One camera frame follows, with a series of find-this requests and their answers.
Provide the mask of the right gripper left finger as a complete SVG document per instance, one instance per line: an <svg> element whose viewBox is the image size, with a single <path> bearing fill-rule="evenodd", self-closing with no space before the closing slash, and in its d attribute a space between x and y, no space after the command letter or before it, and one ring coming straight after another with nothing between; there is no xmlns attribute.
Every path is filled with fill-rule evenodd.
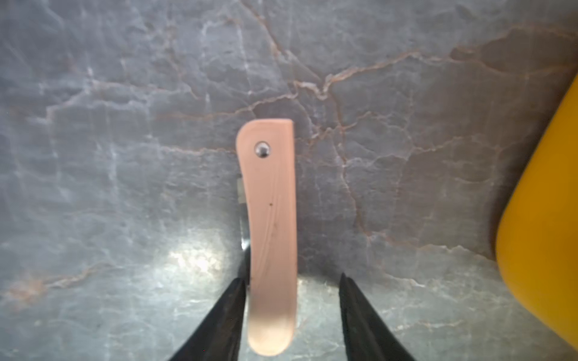
<svg viewBox="0 0 578 361"><path fill-rule="evenodd" d="M171 357L175 361L237 360L242 341L246 286L232 280L191 337Z"/></svg>

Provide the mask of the pink knife top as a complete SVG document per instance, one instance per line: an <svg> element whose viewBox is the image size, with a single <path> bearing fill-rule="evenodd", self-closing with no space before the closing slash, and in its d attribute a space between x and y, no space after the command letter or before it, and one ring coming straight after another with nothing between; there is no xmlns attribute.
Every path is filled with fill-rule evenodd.
<svg viewBox="0 0 578 361"><path fill-rule="evenodd" d="M250 272L248 344L277 356L291 344L297 324L297 197L294 123L246 123L236 153L248 210Z"/></svg>

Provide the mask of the yellow storage box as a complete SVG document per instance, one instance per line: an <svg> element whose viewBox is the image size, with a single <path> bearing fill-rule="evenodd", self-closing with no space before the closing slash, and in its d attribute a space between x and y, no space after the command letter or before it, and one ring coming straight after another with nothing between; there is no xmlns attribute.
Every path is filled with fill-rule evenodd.
<svg viewBox="0 0 578 361"><path fill-rule="evenodd" d="M501 216L498 268L515 298L577 346L577 82L572 82Z"/></svg>

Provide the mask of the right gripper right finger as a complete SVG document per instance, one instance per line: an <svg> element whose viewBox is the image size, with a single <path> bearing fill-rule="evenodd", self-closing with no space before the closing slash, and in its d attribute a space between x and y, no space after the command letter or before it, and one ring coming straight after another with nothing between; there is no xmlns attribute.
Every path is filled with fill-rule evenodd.
<svg viewBox="0 0 578 361"><path fill-rule="evenodd" d="M349 361L414 361L352 278L340 278L340 311Z"/></svg>

